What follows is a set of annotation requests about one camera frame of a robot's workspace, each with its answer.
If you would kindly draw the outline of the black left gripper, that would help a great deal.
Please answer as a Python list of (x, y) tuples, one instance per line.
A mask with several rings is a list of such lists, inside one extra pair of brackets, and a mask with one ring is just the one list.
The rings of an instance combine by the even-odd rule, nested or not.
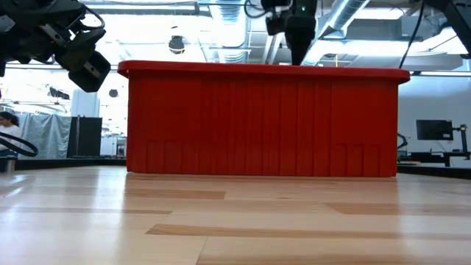
[(87, 93), (97, 92), (111, 65), (96, 50), (104, 27), (82, 23), (85, 10), (0, 10), (0, 77), (9, 62), (58, 63)]

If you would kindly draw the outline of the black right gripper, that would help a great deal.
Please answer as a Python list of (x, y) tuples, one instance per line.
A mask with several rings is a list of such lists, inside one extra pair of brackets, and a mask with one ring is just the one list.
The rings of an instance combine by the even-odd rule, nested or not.
[(318, 0), (261, 0), (265, 11), (277, 17), (288, 18), (286, 43), (291, 50), (293, 66), (301, 65), (316, 36), (317, 2)]

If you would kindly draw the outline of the red plastic bin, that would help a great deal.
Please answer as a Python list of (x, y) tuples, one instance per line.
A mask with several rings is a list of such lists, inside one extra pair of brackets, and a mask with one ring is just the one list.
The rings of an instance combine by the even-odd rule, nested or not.
[(402, 69), (129, 60), (127, 168), (393, 177)]

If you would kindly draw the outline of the white column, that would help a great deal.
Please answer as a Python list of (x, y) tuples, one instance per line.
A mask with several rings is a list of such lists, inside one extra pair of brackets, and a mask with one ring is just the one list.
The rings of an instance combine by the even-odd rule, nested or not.
[(75, 89), (71, 96), (71, 115), (84, 117), (99, 116), (98, 93), (87, 93), (81, 89)]

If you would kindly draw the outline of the black cabinet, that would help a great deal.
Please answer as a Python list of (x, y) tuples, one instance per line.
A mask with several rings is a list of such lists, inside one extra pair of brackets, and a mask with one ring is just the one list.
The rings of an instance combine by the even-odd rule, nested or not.
[(100, 156), (102, 118), (72, 117), (67, 158), (97, 158)]

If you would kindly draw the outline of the grey cloth cover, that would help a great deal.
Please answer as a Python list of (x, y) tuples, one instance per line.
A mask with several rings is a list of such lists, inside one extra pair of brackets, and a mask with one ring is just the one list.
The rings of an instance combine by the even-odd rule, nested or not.
[[(19, 116), (21, 137), (38, 148), (36, 160), (66, 159), (72, 117), (24, 114)], [(33, 158), (20, 155), (21, 160)]]

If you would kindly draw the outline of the black dome ceiling fixture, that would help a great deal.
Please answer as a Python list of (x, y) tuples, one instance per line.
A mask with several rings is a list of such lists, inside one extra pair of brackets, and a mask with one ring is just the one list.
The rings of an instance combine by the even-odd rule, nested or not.
[(183, 36), (172, 35), (171, 40), (169, 41), (169, 51), (173, 54), (183, 54), (185, 52)]

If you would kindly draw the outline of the person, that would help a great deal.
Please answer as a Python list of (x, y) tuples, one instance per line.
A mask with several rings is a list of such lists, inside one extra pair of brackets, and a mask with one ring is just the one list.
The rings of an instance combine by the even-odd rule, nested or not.
[[(2, 111), (0, 112), (0, 133), (6, 133), (15, 137), (21, 137), (21, 128), (19, 127), (19, 119), (16, 115)], [(0, 157), (18, 157), (18, 153), (0, 144)]]

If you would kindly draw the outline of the black computer monitor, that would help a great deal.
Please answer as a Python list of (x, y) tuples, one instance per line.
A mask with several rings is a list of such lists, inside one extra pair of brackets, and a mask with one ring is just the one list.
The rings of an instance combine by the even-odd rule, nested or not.
[(452, 141), (453, 125), (450, 120), (416, 120), (417, 139), (420, 141)]

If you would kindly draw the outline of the black background desk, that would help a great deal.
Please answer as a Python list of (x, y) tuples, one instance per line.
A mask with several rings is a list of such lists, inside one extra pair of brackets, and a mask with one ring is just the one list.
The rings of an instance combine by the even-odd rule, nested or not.
[(471, 152), (410, 152), (398, 155), (397, 160), (399, 162), (442, 163), (445, 167), (450, 167), (450, 159), (453, 157), (471, 160)]

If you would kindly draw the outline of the silver spiral air duct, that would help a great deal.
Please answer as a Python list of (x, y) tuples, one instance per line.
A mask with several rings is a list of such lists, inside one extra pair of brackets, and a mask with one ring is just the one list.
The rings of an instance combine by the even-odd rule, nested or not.
[(318, 39), (345, 39), (347, 28), (355, 15), (369, 2), (370, 0), (335, 0), (331, 11), (320, 19)]
[(214, 33), (220, 63), (247, 63), (247, 17), (244, 8), (238, 4), (230, 4), (229, 0), (217, 0), (210, 6), (214, 22)]

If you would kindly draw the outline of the black aluminium rail frame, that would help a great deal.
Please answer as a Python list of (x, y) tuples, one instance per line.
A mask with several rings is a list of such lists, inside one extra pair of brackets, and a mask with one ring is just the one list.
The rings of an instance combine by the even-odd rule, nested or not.
[(397, 172), (402, 174), (471, 180), (471, 168), (398, 165)]
[(80, 166), (125, 166), (126, 163), (125, 159), (111, 158), (70, 158), (60, 160), (13, 160), (12, 158), (0, 158), (0, 172)]

